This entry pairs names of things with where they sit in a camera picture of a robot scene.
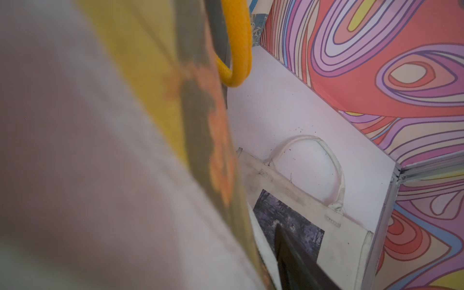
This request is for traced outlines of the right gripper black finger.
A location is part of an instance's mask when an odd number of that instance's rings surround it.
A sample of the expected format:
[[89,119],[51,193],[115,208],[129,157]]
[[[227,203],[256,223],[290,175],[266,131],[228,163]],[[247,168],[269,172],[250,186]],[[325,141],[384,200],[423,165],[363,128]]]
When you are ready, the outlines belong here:
[[276,227],[274,246],[284,290],[340,290],[281,225]]

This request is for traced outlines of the cream canvas bag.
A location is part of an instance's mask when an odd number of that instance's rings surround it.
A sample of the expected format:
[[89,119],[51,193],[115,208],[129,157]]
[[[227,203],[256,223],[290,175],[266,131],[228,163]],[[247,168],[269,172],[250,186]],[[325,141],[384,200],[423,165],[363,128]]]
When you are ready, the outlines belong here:
[[266,161],[242,149],[238,160],[247,193],[248,211],[259,253],[275,287],[283,290],[275,250],[276,227],[281,225],[341,290],[358,290],[364,280],[373,234],[343,214],[345,179],[328,145],[318,142],[331,159],[338,182],[337,199],[324,205],[280,174],[275,163],[304,135],[283,142]]

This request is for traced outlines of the cream bag with yellow handles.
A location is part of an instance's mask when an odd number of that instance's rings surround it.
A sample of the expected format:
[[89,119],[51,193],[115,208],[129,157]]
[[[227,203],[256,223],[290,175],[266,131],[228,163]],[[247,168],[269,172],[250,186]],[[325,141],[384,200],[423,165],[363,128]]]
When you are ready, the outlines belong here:
[[1,2],[1,288],[270,290],[203,1]]

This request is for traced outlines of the aluminium frame rail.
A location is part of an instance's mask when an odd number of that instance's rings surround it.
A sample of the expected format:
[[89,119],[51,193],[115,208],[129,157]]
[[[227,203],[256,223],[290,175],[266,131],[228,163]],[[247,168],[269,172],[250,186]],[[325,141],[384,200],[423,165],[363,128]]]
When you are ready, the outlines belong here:
[[362,289],[464,287],[464,155],[412,164],[394,173]]

